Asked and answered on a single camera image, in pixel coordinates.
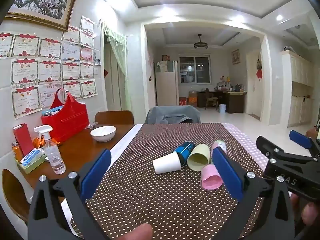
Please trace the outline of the right human hand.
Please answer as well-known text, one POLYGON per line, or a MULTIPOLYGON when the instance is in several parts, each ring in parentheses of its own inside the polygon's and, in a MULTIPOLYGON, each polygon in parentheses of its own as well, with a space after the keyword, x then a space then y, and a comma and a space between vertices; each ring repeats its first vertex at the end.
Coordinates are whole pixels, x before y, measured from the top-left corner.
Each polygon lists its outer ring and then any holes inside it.
POLYGON ((319 239, 319 205, 291 194, 295 215, 295 239, 319 239))

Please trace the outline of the left human hand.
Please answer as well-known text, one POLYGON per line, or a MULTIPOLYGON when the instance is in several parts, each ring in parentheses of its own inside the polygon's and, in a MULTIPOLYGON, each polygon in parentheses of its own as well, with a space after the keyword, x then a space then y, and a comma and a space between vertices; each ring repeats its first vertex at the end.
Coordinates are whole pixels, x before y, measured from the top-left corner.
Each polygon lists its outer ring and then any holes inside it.
POLYGON ((153 237, 153 228, 150 224, 144 223, 134 230, 120 236, 117 240, 151 240, 153 237))

